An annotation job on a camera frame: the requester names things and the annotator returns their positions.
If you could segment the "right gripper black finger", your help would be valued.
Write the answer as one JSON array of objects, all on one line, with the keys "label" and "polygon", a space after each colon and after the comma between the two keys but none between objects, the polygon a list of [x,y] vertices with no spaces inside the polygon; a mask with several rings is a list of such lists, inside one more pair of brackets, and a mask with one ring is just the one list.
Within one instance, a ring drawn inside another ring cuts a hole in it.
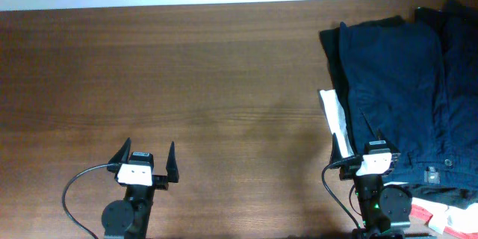
[{"label": "right gripper black finger", "polygon": [[338,143],[337,134],[334,133],[332,135],[332,151],[331,151],[329,163],[333,164],[337,161],[340,161],[342,158],[343,157],[342,157],[340,146]]},{"label": "right gripper black finger", "polygon": [[378,140],[383,141],[383,143],[379,145],[379,148],[382,151],[389,151],[391,154],[398,153],[397,147],[383,134],[380,129],[378,129],[376,133]]}]

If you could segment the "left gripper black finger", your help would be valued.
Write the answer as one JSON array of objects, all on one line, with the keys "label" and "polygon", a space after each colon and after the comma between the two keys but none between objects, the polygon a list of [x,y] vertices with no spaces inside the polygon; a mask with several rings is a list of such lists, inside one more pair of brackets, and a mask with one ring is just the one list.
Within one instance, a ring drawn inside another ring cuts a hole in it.
[{"label": "left gripper black finger", "polygon": [[178,183],[179,182],[179,169],[176,162],[176,151],[175,151],[175,143],[172,141],[170,144],[170,150],[168,153],[167,158],[167,179],[168,182],[171,183]]},{"label": "left gripper black finger", "polygon": [[109,160],[109,164],[126,164],[130,155],[131,138],[128,137],[118,152]]}]

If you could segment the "navy blue shorts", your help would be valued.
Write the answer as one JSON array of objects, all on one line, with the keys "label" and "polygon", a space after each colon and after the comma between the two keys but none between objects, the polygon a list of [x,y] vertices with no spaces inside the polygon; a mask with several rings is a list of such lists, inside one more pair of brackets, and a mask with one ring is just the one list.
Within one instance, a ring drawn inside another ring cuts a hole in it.
[{"label": "navy blue shorts", "polygon": [[357,150],[377,130],[399,149],[390,181],[422,184],[434,169],[445,187],[477,187],[477,28],[462,21],[438,35],[422,22],[340,26]]}]

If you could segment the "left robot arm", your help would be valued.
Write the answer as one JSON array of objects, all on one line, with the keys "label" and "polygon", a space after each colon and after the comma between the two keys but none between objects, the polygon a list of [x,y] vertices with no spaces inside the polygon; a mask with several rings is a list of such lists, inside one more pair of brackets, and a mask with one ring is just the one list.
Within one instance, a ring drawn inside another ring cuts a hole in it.
[{"label": "left robot arm", "polygon": [[109,160],[107,170],[125,188],[125,195],[108,204],[102,212],[105,238],[146,238],[155,192],[167,190],[169,184],[179,182],[174,143],[170,144],[168,152],[167,174],[155,175],[154,166],[153,154],[132,152],[130,139]]}]

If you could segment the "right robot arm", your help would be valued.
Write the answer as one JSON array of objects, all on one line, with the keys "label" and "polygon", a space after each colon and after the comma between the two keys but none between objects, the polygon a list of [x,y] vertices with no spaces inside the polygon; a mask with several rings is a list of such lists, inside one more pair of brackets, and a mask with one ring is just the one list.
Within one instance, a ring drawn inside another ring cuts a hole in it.
[{"label": "right robot arm", "polygon": [[384,185],[383,178],[395,168],[399,150],[386,139],[373,140],[364,145],[364,154],[344,157],[336,134],[332,135],[332,153],[323,169],[338,169],[341,181],[353,181],[350,194],[358,200],[362,223],[351,217],[356,227],[351,238],[404,238],[410,227],[412,195],[403,187]]}]

